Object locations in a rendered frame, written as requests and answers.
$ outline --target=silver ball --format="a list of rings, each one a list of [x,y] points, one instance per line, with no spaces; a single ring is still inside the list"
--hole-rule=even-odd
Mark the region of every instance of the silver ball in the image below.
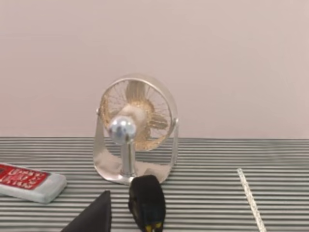
[[[135,138],[136,125],[130,117],[117,116],[110,123],[108,132],[115,143],[123,145],[132,142]]]

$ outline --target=wall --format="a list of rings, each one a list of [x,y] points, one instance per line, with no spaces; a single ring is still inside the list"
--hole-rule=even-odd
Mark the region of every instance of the wall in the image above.
[[[182,137],[309,138],[309,1],[0,1],[0,136],[93,136],[131,72],[170,89]]]

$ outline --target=table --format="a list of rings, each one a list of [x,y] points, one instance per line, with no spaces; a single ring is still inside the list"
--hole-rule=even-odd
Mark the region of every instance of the table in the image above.
[[[104,190],[112,193],[112,232],[138,232],[127,186],[103,180],[93,138],[0,138],[0,162],[64,174],[68,186],[49,205],[0,196],[0,232],[59,232]],[[115,153],[119,149],[107,141]],[[145,161],[168,161],[170,141]],[[162,187],[166,232],[257,232],[237,168],[242,168],[268,232],[309,231],[308,140],[180,139]]]

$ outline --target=metal fan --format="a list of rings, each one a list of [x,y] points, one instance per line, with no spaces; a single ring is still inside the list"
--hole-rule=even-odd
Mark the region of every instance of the metal fan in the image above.
[[[145,174],[160,183],[167,178],[177,159],[178,118],[173,97],[158,80],[142,74],[121,77],[103,94],[97,114],[93,156],[103,178],[123,184]],[[107,149],[104,129],[121,146],[121,157]],[[169,165],[136,161],[135,151],[153,150],[172,134]]]

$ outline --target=red label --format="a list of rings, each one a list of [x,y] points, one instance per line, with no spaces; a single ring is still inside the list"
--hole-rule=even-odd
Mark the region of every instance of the red label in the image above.
[[[35,189],[49,173],[0,164],[0,185],[21,189]]]

